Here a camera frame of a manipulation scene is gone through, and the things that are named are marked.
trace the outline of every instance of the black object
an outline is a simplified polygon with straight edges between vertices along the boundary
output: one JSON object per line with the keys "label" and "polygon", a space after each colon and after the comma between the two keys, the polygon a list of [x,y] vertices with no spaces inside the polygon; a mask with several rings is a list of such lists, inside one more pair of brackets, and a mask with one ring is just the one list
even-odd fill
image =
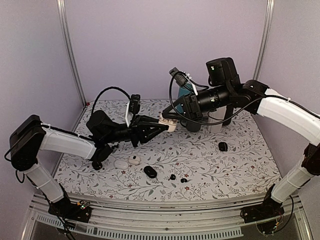
{"label": "black object", "polygon": [[46,135],[39,116],[31,115],[10,136],[11,164],[18,171],[38,163],[37,154]]}
{"label": "black object", "polygon": [[240,85],[239,75],[231,57],[214,59],[208,61],[205,65],[208,69],[209,85],[211,87],[225,85],[229,81],[235,88]]}
{"label": "black object", "polygon": [[304,160],[301,166],[306,168],[310,174],[319,176],[320,175],[319,159],[320,159],[320,144],[318,146],[314,146],[311,143],[309,143],[309,145],[304,150]]}
{"label": "black object", "polygon": [[92,208],[89,207],[90,203],[71,203],[68,194],[66,193],[65,189],[61,186],[61,184],[60,187],[63,191],[63,198],[57,202],[50,202],[48,213],[55,216],[59,216],[63,219],[70,219],[83,223],[88,223],[92,212]]}
{"label": "black object", "polygon": [[129,103],[129,112],[133,115],[138,114],[140,111],[140,95],[139,94],[132,94]]}
{"label": "black object", "polygon": [[224,141],[219,142],[218,147],[222,152],[228,151],[228,145]]}
{"label": "black object", "polygon": [[140,96],[135,95],[132,99],[130,105],[134,115],[129,127],[126,123],[119,124],[112,121],[102,110],[95,111],[86,123],[96,147],[96,151],[90,159],[95,170],[99,170],[102,167],[101,162],[113,152],[113,149],[108,145],[109,143],[131,141],[132,145],[137,147],[139,142],[145,144],[158,134],[168,130],[169,126],[159,124],[158,119],[136,115],[140,109]]}
{"label": "black object", "polygon": [[171,76],[174,76],[176,83],[182,88],[184,85],[186,85],[186,83],[188,82],[188,79],[186,78],[185,75],[176,74],[178,72],[179,70],[176,67],[174,67],[169,71],[169,74]]}
{"label": "black object", "polygon": [[277,221],[275,219],[262,223],[257,223],[256,228],[264,235],[271,235],[275,233]]}
{"label": "black object", "polygon": [[146,166],[143,169],[144,173],[151,179],[154,179],[157,177],[157,172],[154,170],[151,166]]}
{"label": "black object", "polygon": [[271,198],[274,186],[275,184],[268,189],[261,204],[246,206],[241,209],[240,216],[244,219],[245,223],[269,219],[285,213],[282,203],[278,203]]}

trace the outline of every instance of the white object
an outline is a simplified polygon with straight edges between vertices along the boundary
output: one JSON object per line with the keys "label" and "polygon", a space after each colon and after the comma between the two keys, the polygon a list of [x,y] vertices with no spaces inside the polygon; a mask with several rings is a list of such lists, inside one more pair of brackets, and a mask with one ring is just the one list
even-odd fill
{"label": "white object", "polygon": [[[216,111],[209,111],[208,112],[208,123],[209,124],[216,123],[216,122],[220,122],[221,120],[223,120],[226,115],[226,110],[227,110],[227,107],[223,106],[223,107],[217,108]],[[222,128],[222,123],[218,124],[218,125],[208,126],[208,130],[212,134],[220,133],[221,128]]]}
{"label": "white object", "polygon": [[43,127],[42,129],[46,131],[46,134],[42,140],[40,150],[77,155],[84,159],[91,159],[96,151],[93,141],[88,141],[50,128]]}
{"label": "white object", "polygon": [[272,189],[271,198],[278,203],[284,202],[291,194],[300,189],[307,181],[314,177],[301,166],[303,159],[288,172]]}
{"label": "white object", "polygon": [[163,118],[162,114],[160,114],[160,117],[159,117],[159,124],[163,124],[163,125],[168,125],[169,126],[169,129],[166,130],[167,132],[173,132],[175,129],[176,129],[176,126],[177,126],[177,122],[178,120],[176,119],[166,119],[166,118]]}
{"label": "white object", "polygon": [[133,117],[132,112],[129,111],[129,105],[130,105],[130,101],[126,104],[125,117],[124,117],[127,127],[129,127]]}
{"label": "white object", "polygon": [[129,167],[129,164],[126,161],[120,161],[120,160],[116,160],[114,162],[114,167],[117,169],[122,169],[125,170]]}
{"label": "white object", "polygon": [[141,157],[131,156],[129,157],[128,162],[132,165],[139,165],[141,163]]}
{"label": "white object", "polygon": [[[185,75],[186,75],[186,77],[188,78],[188,80],[192,80],[192,77],[191,77],[190,73],[186,73]],[[191,83],[191,86],[192,86],[192,89],[193,89],[194,94],[195,94],[196,96],[198,96],[198,91],[197,91],[196,85],[194,85],[191,81],[190,81],[190,83]]]}
{"label": "white object", "polygon": [[[265,94],[282,96],[273,89],[267,89]],[[286,100],[275,97],[263,98],[257,114],[285,125],[314,146],[320,143],[320,119]]]}
{"label": "white object", "polygon": [[64,192],[59,183],[54,180],[40,162],[23,171],[23,173],[31,179],[51,202],[56,203],[64,197]]}

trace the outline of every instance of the gray metal frame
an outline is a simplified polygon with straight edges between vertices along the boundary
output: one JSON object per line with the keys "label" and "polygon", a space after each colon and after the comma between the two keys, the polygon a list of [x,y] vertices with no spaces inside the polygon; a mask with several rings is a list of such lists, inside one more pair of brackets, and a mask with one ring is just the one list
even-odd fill
{"label": "gray metal frame", "polygon": [[272,17],[274,13],[274,5],[275,5],[275,0],[267,0],[260,50],[259,50],[258,58],[256,60],[254,73],[252,77],[254,80],[258,80],[260,76],[262,63],[263,63],[266,48],[267,48],[268,37],[271,29]]}
{"label": "gray metal frame", "polygon": [[77,68],[77,64],[76,64],[76,58],[75,58],[74,51],[73,51],[72,44],[71,44],[65,0],[57,0],[56,2],[57,2],[57,6],[58,6],[61,29],[62,29],[62,33],[63,33],[65,47],[66,47],[66,50],[68,53],[68,58],[70,61],[70,66],[71,66],[71,70],[72,70],[72,74],[73,74],[75,87],[76,87],[77,93],[79,95],[82,106],[86,106],[87,100],[85,97],[84,89],[81,84],[81,80],[80,80],[80,76],[79,76],[79,72],[78,72],[78,68]]}
{"label": "gray metal frame", "polygon": [[[106,239],[117,239],[117,237],[110,237],[110,233],[114,233],[118,236],[126,234],[130,238],[139,235],[154,236],[154,239],[160,240],[165,239],[165,236],[166,239],[172,236],[173,239],[176,237],[176,240],[183,240],[193,235],[208,236],[214,233],[236,231],[239,228],[238,235],[241,235],[242,227],[256,224],[255,222],[244,223],[240,217],[241,208],[260,203],[263,200],[263,194],[190,202],[127,201],[76,194],[70,194],[70,199],[73,202],[78,202],[80,199],[91,201],[93,208],[90,222],[77,222],[75,233]],[[293,199],[293,219],[297,222],[300,237],[302,240],[312,240],[300,199],[297,195],[293,196]],[[292,207],[291,200],[287,199],[283,206],[285,215],[289,215]],[[29,217],[22,240],[31,240],[36,221],[61,228],[58,219],[49,215],[47,211],[47,201],[42,195],[35,194],[29,207]]]}

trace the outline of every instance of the small black object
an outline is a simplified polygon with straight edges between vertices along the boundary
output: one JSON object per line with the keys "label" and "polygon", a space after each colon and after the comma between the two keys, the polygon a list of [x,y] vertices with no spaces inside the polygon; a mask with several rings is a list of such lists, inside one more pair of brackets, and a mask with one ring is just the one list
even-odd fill
{"label": "small black object", "polygon": [[176,81],[176,83],[182,88],[186,83],[188,82],[188,79],[183,73],[178,73],[179,70],[174,67],[169,71],[169,74],[173,77]]}
{"label": "small black object", "polygon": [[219,150],[222,151],[222,152],[226,152],[228,151],[228,145],[222,141],[222,142],[219,142]]}
{"label": "small black object", "polygon": [[140,95],[139,94],[132,94],[129,103],[129,112],[133,115],[138,114],[140,111]]}
{"label": "small black object", "polygon": [[99,161],[93,161],[91,163],[91,165],[92,165],[93,169],[96,170],[96,171],[102,169],[102,163],[99,162]]}
{"label": "small black object", "polygon": [[143,169],[144,173],[151,179],[154,179],[155,177],[157,177],[157,172],[156,170],[154,170],[152,167],[150,166],[146,166]]}

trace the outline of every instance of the metal frame edge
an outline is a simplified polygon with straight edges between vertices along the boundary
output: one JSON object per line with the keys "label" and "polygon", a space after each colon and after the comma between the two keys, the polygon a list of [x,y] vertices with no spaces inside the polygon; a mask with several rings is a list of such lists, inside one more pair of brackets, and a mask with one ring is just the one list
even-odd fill
{"label": "metal frame edge", "polygon": [[254,68],[253,77],[252,77],[254,80],[258,80],[261,73],[262,63],[264,60],[269,33],[271,29],[274,6],[275,6],[275,0],[267,0],[261,44],[260,44],[258,58],[256,60],[256,64]]}
{"label": "metal frame edge", "polygon": [[75,58],[74,51],[72,48],[72,43],[71,43],[70,31],[69,31],[68,21],[67,21],[65,0],[56,0],[56,2],[57,2],[57,7],[58,7],[62,35],[63,35],[66,51],[68,53],[68,59],[70,62],[75,87],[76,87],[76,90],[77,90],[77,93],[78,93],[78,96],[79,96],[79,99],[81,101],[82,106],[86,106],[87,100],[86,100],[85,92],[84,92],[84,89],[82,87],[82,83],[80,80],[80,76],[79,76],[79,72],[78,72],[78,68],[77,68],[77,64],[76,64],[76,58]]}

